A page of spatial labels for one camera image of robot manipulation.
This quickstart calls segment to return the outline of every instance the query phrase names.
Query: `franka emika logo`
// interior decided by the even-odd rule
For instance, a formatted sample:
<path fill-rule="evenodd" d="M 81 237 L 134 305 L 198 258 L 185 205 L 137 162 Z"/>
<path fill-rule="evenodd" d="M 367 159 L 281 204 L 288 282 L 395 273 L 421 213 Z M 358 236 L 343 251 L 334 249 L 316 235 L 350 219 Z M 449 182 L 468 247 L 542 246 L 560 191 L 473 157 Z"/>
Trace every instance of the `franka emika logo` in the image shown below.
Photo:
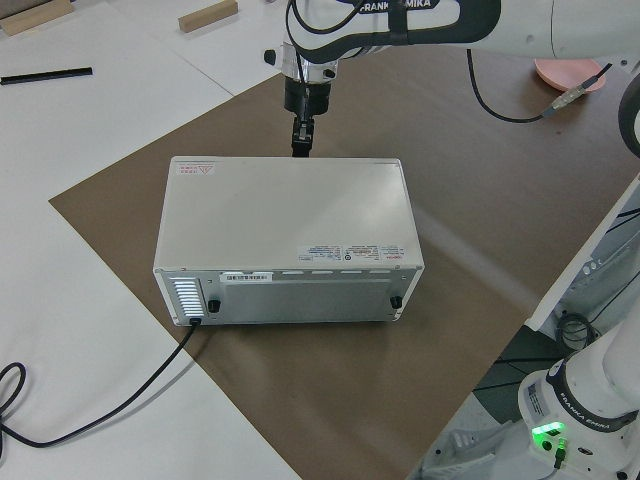
<path fill-rule="evenodd" d="M 338 0 L 341 3 L 357 5 L 358 0 Z M 430 10 L 435 8 L 440 0 L 404 0 L 407 10 Z M 389 10 L 388 1 L 366 0 L 359 13 L 384 13 Z"/>

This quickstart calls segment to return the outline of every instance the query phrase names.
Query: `green light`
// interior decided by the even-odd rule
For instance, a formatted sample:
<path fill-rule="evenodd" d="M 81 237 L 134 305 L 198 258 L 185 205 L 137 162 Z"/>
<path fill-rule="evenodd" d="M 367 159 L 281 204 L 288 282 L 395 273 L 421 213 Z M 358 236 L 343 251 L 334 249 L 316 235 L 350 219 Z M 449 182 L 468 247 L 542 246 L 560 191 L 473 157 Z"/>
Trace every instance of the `green light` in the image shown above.
<path fill-rule="evenodd" d="M 534 436 L 537 435 L 542 435 L 544 433 L 547 432 L 552 432 L 553 430 L 563 430 L 564 429 L 564 423 L 561 422 L 553 422 L 553 423 L 548 423 L 546 425 L 542 425 L 541 427 L 536 427 L 533 430 L 531 430 L 531 433 Z"/>

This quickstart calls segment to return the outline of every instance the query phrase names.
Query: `brown table surface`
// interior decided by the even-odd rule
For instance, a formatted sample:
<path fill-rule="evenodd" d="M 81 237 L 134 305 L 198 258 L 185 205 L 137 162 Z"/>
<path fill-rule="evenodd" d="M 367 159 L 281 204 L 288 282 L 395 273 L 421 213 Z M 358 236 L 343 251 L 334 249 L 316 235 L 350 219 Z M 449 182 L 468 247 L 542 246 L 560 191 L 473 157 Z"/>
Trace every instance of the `brown table surface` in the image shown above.
<path fill-rule="evenodd" d="M 531 60 L 476 63 L 504 114 L 556 95 Z M 463 50 L 343 62 L 312 154 L 402 160 L 427 261 L 403 318 L 201 328 L 188 351 L 303 478 L 404 478 L 637 174 L 617 130 L 628 81 L 612 71 L 554 118 L 513 125 L 480 109 Z M 169 160 L 289 156 L 282 96 L 275 77 L 51 200 L 176 338 L 151 274 Z"/>

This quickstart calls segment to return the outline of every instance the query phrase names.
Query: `pink plate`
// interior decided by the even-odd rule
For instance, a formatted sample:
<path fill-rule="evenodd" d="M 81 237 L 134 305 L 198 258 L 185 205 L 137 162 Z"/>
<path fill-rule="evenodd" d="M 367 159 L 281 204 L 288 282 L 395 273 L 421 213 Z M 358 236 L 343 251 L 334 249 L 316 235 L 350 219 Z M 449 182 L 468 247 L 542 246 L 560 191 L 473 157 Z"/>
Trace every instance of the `pink plate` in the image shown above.
<path fill-rule="evenodd" d="M 597 74 L 602 67 L 595 60 L 549 60 L 536 58 L 536 71 L 538 75 L 551 85 L 562 92 L 566 92 L 570 88 L 579 85 L 587 78 Z M 602 88 L 606 83 L 606 75 L 591 85 L 587 92 L 593 92 Z"/>

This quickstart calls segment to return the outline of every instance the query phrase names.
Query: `vent slot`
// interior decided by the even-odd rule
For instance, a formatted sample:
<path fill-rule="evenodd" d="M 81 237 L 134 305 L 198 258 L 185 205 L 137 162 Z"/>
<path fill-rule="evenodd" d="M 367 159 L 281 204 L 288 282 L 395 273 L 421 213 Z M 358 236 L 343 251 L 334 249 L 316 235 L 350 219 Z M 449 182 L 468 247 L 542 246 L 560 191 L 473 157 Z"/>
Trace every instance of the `vent slot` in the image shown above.
<path fill-rule="evenodd" d="M 197 278 L 172 278 L 176 298 L 187 318 L 204 317 L 204 304 L 200 295 L 200 284 Z"/>

